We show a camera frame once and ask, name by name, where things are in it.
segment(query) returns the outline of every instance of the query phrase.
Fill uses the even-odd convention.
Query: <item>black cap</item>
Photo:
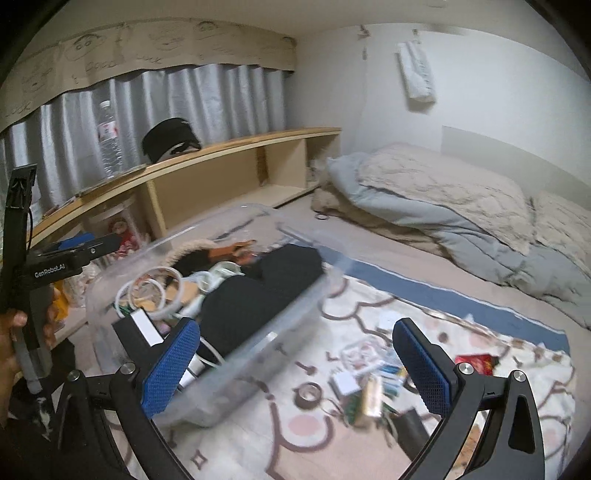
[[[178,117],[160,122],[146,133],[142,140],[144,155],[147,155],[152,163],[157,163],[173,148],[172,153],[181,153],[189,147],[201,150],[201,143],[193,133],[189,122]]]

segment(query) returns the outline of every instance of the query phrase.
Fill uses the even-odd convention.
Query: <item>patterned rug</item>
[[[575,374],[570,357],[523,339],[496,333],[484,325],[432,307],[411,304],[378,290],[365,280],[345,277],[322,304],[322,318],[313,340],[293,362],[268,383],[257,382],[260,392],[211,429],[183,423],[163,432],[189,472],[199,479],[216,480],[392,480],[410,460],[384,429],[348,427],[335,404],[329,378],[343,368],[339,352],[364,338],[384,345],[388,335],[376,330],[386,312],[408,316],[433,343],[456,355],[490,353],[500,358],[495,375],[507,376],[519,368],[534,392],[543,431],[546,479],[562,469],[574,414]],[[294,389],[314,382],[322,401],[313,410],[300,410]],[[402,389],[394,400],[398,411],[417,410],[431,433],[439,418],[430,414],[420,396]],[[475,443],[485,422],[477,415],[469,440]],[[113,432],[131,474],[145,478],[115,417]],[[461,475],[469,458],[460,456],[449,478]]]

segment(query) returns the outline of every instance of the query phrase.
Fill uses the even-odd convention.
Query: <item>human hand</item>
[[[57,300],[59,296],[59,291],[54,289],[54,300]],[[47,309],[47,323],[43,326],[45,342],[49,348],[56,344],[54,332],[56,317],[57,308],[50,305]],[[27,315],[24,312],[9,309],[6,313],[0,314],[0,424],[2,425],[6,422],[14,377],[21,370],[12,348],[11,329],[22,328],[26,324]]]

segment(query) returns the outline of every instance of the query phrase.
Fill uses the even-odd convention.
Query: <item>plastic storage box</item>
[[[87,292],[87,319],[100,368],[115,372],[128,360],[112,323],[118,317],[113,300],[119,288],[151,267],[186,241],[213,240],[220,247],[254,239],[254,250],[269,251],[288,242],[318,248],[323,258],[331,249],[332,265],[308,290],[275,316],[219,368],[208,370],[182,391],[177,390],[166,411],[154,417],[161,426],[185,420],[210,427],[229,415],[259,391],[257,382],[267,382],[280,372],[293,355],[314,335],[321,323],[320,303],[331,288],[341,285],[348,259],[334,238],[297,224],[279,211],[262,205],[246,205],[215,213],[167,238],[155,242],[104,271]]]
[[[109,233],[117,233],[121,237],[119,250],[102,257],[102,263],[111,265],[150,242],[145,222],[140,220],[137,201],[135,196],[131,196],[124,202],[90,217],[85,222],[86,230],[95,234],[97,238]]]

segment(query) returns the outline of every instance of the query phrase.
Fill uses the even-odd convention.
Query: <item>white towel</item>
[[[408,98],[419,102],[435,102],[433,75],[424,50],[415,41],[399,43],[398,47]]]

